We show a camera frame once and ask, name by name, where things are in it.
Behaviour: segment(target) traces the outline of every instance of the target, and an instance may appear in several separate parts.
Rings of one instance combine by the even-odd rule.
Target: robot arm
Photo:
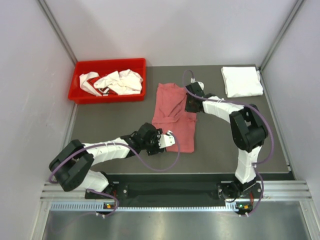
[[[256,183],[253,164],[257,162],[264,140],[268,136],[265,125],[259,116],[248,107],[222,102],[223,99],[213,94],[205,95],[204,85],[201,82],[194,82],[186,87],[199,97],[217,101],[199,100],[188,94],[185,106],[187,112],[215,115],[231,125],[233,141],[238,147],[238,164],[234,184],[241,195]]]
[[[135,154],[126,146],[131,147],[137,153],[146,150],[148,155],[154,155],[165,152],[166,147],[174,144],[175,138],[170,131],[163,134],[162,129],[156,129],[152,124],[145,123],[138,131],[112,141],[82,144],[79,140],[73,140],[50,163],[49,169],[53,172],[66,158],[80,151],[54,174],[57,182],[66,192],[74,189],[108,192],[110,183],[107,175],[104,172],[90,170],[92,165],[134,156]]]

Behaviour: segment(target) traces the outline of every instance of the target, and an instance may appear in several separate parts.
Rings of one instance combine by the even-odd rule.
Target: gray table surface
[[[123,135],[131,134],[145,123],[151,123],[155,111],[156,92],[159,83],[176,83],[182,86],[184,70],[191,69],[195,79],[204,83],[204,92],[214,93],[220,98],[227,98],[225,85],[218,65],[208,66],[157,66],[147,68],[147,92],[144,101],[79,105],[73,128],[72,139],[83,143],[110,141]],[[256,104],[268,120],[274,132],[275,151],[273,158],[258,170],[262,173],[287,173],[288,168],[284,153],[276,133],[275,125],[266,97],[241,97],[237,101]],[[166,173],[234,173],[238,162],[238,149],[233,142],[230,125],[204,113],[197,114],[195,129],[195,151],[182,153],[179,162]],[[267,138],[259,155],[263,160],[270,151],[270,139]],[[141,156],[154,168],[164,169],[170,166],[177,153],[165,152]],[[154,173],[146,168],[137,157],[113,159],[92,167],[94,171],[113,174]]]

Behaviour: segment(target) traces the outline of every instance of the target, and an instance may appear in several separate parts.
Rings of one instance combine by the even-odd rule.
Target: white fabric
[[[139,94],[142,90],[142,81],[138,73],[128,69],[121,72],[114,71],[100,78],[94,83],[94,87],[96,89],[108,87],[119,95]]]
[[[80,88],[95,96],[108,96],[108,90],[115,91],[118,95],[140,94],[143,78],[136,72],[128,69],[121,72],[114,71],[101,77],[93,85],[88,81],[99,77],[97,72],[91,71],[79,77]]]
[[[94,87],[92,87],[89,83],[88,80],[89,79],[93,79],[99,77],[99,74],[95,71],[91,71],[87,74],[81,74],[79,79],[80,79],[80,88],[83,91],[86,91],[89,94],[95,95],[95,96],[101,96],[101,93],[96,90]]]
[[[260,83],[260,73],[254,66],[221,68],[228,98],[260,96],[264,89]]]

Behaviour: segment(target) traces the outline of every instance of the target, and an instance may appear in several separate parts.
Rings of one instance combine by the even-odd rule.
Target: red cloth
[[[181,153],[195,151],[195,131],[197,114],[185,112],[187,94],[183,87],[175,83],[159,84],[156,91],[155,111],[152,124],[163,133],[172,131],[180,143]],[[168,152],[177,152],[175,144],[166,148]]]

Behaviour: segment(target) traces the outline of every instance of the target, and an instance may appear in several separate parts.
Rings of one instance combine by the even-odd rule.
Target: purple cable
[[[191,70],[188,69],[188,70],[185,70],[185,71],[183,72],[183,75],[182,75],[182,84],[183,84],[183,87],[184,87],[184,89],[186,90],[186,92],[187,92],[188,94],[190,94],[191,96],[195,97],[196,99],[206,100],[206,101],[211,101],[211,102],[217,103],[218,100],[214,100],[214,99],[209,99],[209,98],[197,96],[197,95],[193,94],[192,92],[190,92],[190,91],[186,88],[185,75],[186,75],[187,72],[190,72],[191,75],[192,75],[192,78],[195,79],[195,75],[194,75],[194,72],[193,72],[193,71],[191,71]],[[274,134],[273,134],[273,132],[272,132],[272,130],[271,130],[271,127],[270,127],[270,125],[268,124],[266,118],[265,118],[257,109],[255,109],[253,106],[251,106],[251,105],[249,105],[249,104],[247,104],[247,103],[242,103],[242,102],[237,102],[237,101],[230,101],[230,100],[222,100],[221,102],[222,102],[222,103],[227,103],[227,104],[229,103],[229,104],[243,105],[243,106],[251,109],[252,111],[254,111],[254,112],[259,116],[259,118],[262,120],[262,122],[264,123],[264,125],[265,125],[265,127],[266,127],[266,129],[267,129],[267,131],[268,131],[268,133],[269,133],[270,140],[271,140],[271,149],[270,149],[269,155],[268,155],[263,161],[255,162],[255,163],[253,163],[252,165],[255,166],[255,165],[258,165],[258,164],[264,164],[264,163],[268,162],[268,161],[272,158],[272,156],[274,155],[274,151],[275,151],[275,139],[274,139]]]
[[[105,212],[105,213],[106,213],[106,214],[105,214],[106,217],[110,217],[110,216],[113,215],[113,214],[116,212],[116,210],[118,209],[120,203],[119,203],[119,200],[118,200],[116,197],[114,197],[114,196],[112,196],[112,195],[110,195],[110,194],[103,193],[103,192],[99,192],[99,191],[95,191],[95,190],[89,189],[89,188],[87,189],[87,191],[90,191],[90,192],[92,192],[92,193],[94,193],[94,194],[99,194],[99,195],[102,195],[102,196],[105,196],[105,197],[108,197],[108,198],[111,198],[111,199],[114,200],[115,206],[114,206],[114,208],[113,208],[112,211],[110,211],[110,212],[106,211],[106,212]],[[60,234],[63,230],[65,230],[66,228],[68,228],[71,224],[73,224],[75,221],[79,220],[80,218],[82,218],[82,217],[84,217],[84,216],[87,216],[87,215],[96,215],[96,214],[97,214],[96,212],[86,212],[86,213],[84,213],[84,214],[81,214],[81,215],[75,217],[75,218],[74,218],[73,220],[71,220],[70,222],[68,222],[64,227],[62,227],[62,228],[59,229],[58,231],[54,230],[54,228],[53,228],[53,221],[52,221],[52,219],[50,219],[50,230],[51,230],[51,232],[53,232],[53,234],[56,234],[56,235],[57,235],[57,234]]]
[[[149,166],[149,165],[142,159],[142,157],[141,157],[132,147],[130,147],[129,145],[125,145],[125,144],[119,143],[119,142],[108,143],[107,145],[104,144],[104,143],[99,143],[99,144],[94,144],[94,145],[91,145],[91,146],[87,146],[87,147],[81,148],[80,150],[78,150],[78,151],[74,152],[73,154],[71,154],[70,156],[68,156],[65,160],[63,160],[63,161],[52,171],[52,173],[51,173],[50,176],[49,176],[49,182],[52,183],[52,184],[57,184],[58,182],[52,180],[53,176],[57,173],[57,171],[58,171],[63,165],[66,164],[66,162],[68,162],[69,160],[71,160],[73,157],[75,157],[75,156],[78,155],[79,153],[82,153],[83,151],[88,150],[88,149],[93,149],[93,148],[98,148],[98,147],[104,147],[104,146],[113,146],[113,145],[123,146],[123,147],[126,147],[126,148],[130,149],[130,150],[138,157],[138,159],[142,162],[142,164],[145,165],[148,169],[151,169],[151,170],[153,170],[153,171],[155,171],[155,172],[165,172],[165,171],[173,168],[173,167],[177,164],[177,162],[178,162],[178,160],[179,160],[179,157],[180,157],[180,143],[179,143],[177,137],[176,137],[173,133],[171,133],[171,135],[173,136],[174,141],[175,141],[175,143],[177,144],[178,154],[177,154],[176,159],[175,159],[175,161],[173,162],[173,164],[171,164],[171,166],[169,166],[169,167],[167,167],[167,168],[165,168],[165,169],[157,169],[157,168],[153,168],[153,167]]]
[[[179,143],[177,137],[176,137],[173,133],[171,133],[171,135],[174,137],[174,141],[175,141],[175,143],[177,144],[178,153],[177,153],[177,156],[176,156],[176,158],[175,158],[175,161],[174,161],[170,166],[168,166],[168,167],[165,168],[165,169],[157,169],[157,168],[153,168],[152,166],[149,166],[149,165],[142,159],[142,157],[141,157],[132,147],[130,147],[130,146],[125,145],[125,144],[123,144],[123,143],[117,143],[117,142],[116,142],[115,144],[116,144],[116,145],[119,145],[119,146],[127,147],[128,149],[130,149],[130,150],[138,157],[138,159],[142,162],[142,164],[145,165],[148,169],[153,170],[153,171],[155,171],[155,172],[160,172],[160,173],[161,173],[161,172],[165,172],[165,171],[173,168],[173,167],[176,165],[176,163],[178,162],[179,157],[180,157],[180,143]]]
[[[57,183],[58,183],[57,181],[53,181],[53,180],[52,180],[53,176],[57,173],[57,171],[59,171],[59,169],[60,169],[63,165],[65,165],[65,164],[66,164],[69,160],[71,160],[73,157],[77,156],[79,153],[82,153],[82,152],[85,151],[85,150],[94,149],[94,148],[103,147],[103,146],[105,146],[104,143],[99,143],[99,144],[87,146],[87,147],[81,148],[81,149],[78,150],[78,151],[75,151],[75,152],[72,153],[70,156],[68,156],[65,160],[63,160],[63,162],[60,163],[60,164],[52,171],[52,173],[51,173],[50,176],[49,176],[49,182],[50,182],[51,184],[57,184]]]
[[[261,174],[257,171],[256,168],[254,168],[254,171],[255,171],[255,174],[256,174],[256,175],[260,178],[260,180],[261,180],[261,193],[260,193],[260,197],[259,197],[256,205],[254,206],[254,208],[252,209],[252,211],[248,213],[248,215],[247,215],[248,217],[251,216],[253,213],[255,213],[255,212],[257,211],[257,208],[258,208],[258,206],[260,205],[261,200],[262,200],[262,198],[264,197],[264,192],[265,192],[265,184],[264,184],[264,180],[263,180]]]

